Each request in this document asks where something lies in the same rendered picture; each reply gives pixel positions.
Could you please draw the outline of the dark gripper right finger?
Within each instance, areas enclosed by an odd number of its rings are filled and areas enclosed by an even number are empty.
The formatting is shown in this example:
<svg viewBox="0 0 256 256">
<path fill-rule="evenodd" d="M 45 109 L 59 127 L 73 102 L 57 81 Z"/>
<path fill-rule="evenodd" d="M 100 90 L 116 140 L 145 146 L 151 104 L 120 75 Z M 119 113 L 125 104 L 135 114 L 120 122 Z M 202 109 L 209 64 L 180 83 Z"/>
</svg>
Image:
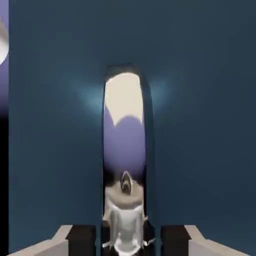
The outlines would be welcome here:
<svg viewBox="0 0 256 256">
<path fill-rule="evenodd" d="M 195 225 L 163 225 L 161 256 L 250 256 L 206 239 Z"/>
</svg>

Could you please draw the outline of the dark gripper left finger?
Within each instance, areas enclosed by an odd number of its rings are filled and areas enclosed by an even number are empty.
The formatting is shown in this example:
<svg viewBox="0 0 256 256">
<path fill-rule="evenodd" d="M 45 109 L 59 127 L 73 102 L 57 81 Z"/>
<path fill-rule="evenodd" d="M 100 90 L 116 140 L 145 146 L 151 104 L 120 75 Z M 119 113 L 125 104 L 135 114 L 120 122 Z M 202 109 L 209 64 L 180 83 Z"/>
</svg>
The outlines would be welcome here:
<svg viewBox="0 0 256 256">
<path fill-rule="evenodd" d="M 8 256 L 96 256 L 96 226 L 61 225 L 51 239 Z"/>
</svg>

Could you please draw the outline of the blue painted cabinet door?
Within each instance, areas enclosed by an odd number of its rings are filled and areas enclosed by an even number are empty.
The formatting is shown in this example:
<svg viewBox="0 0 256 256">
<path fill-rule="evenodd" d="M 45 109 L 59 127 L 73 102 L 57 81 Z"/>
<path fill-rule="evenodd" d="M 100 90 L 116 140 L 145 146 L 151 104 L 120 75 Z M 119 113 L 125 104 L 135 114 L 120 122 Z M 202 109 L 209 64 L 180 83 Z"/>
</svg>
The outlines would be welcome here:
<svg viewBox="0 0 256 256">
<path fill-rule="evenodd" d="M 9 1 L 9 251 L 101 219 L 109 65 L 152 97 L 148 215 L 256 256 L 256 0 Z"/>
</svg>

